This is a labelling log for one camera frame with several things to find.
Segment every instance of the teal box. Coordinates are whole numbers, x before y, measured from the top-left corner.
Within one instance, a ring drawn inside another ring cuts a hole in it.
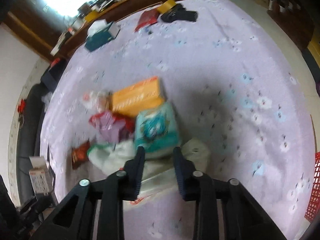
[[[95,33],[91,37],[87,37],[85,47],[88,51],[94,51],[97,48],[100,48],[102,45],[108,43],[111,40],[114,40],[120,28],[116,25],[115,22],[108,23],[108,25],[101,31]]]
[[[172,154],[180,146],[178,126],[170,103],[142,111],[136,119],[135,147],[143,146],[146,159],[156,159]]]

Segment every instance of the bed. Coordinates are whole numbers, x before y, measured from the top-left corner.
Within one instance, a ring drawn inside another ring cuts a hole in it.
[[[152,76],[162,80],[183,141],[202,140],[212,155],[207,173],[237,178],[288,240],[304,217],[313,184],[315,145],[310,115],[290,65],[265,31],[229,0],[185,0],[195,23],[159,22],[152,34],[133,30],[142,12],[121,21],[117,38],[90,53],[81,46],[52,97],[40,154],[56,174],[58,201],[82,178],[104,179],[90,163],[71,169],[71,147],[97,136],[79,99]],[[192,203],[176,190],[124,213],[130,239],[191,239]]]

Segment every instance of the yellow box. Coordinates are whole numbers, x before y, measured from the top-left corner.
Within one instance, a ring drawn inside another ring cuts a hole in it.
[[[316,28],[313,32],[312,40],[309,42],[308,49],[320,67],[320,34]]]
[[[158,77],[152,77],[117,91],[112,96],[112,112],[136,117],[140,111],[164,103]]]
[[[91,11],[90,13],[88,13],[87,16],[84,17],[84,19],[86,20],[86,22],[91,22],[97,19],[98,16],[99,16],[99,13],[97,11]]]
[[[175,5],[176,5],[175,0],[167,0],[164,4],[160,5],[156,9],[159,13],[163,14],[169,11]]]

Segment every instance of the tiled floor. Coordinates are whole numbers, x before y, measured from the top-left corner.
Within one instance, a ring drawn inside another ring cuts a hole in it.
[[[316,92],[315,81],[304,61],[300,50],[284,33],[284,31],[267,14],[267,9],[256,4],[254,0],[231,0],[247,14],[249,14],[281,49],[282,53],[290,63],[294,76],[301,84],[306,98],[307,108],[312,115],[316,131],[317,145],[320,146],[320,98]],[[309,222],[304,219],[295,240],[298,240],[308,228]]]

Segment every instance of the purple cloth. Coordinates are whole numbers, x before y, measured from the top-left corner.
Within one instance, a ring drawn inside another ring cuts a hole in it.
[[[110,111],[105,111],[101,116],[93,116],[91,124],[108,143],[119,143],[130,137],[130,132],[125,127],[125,120],[116,121]]]

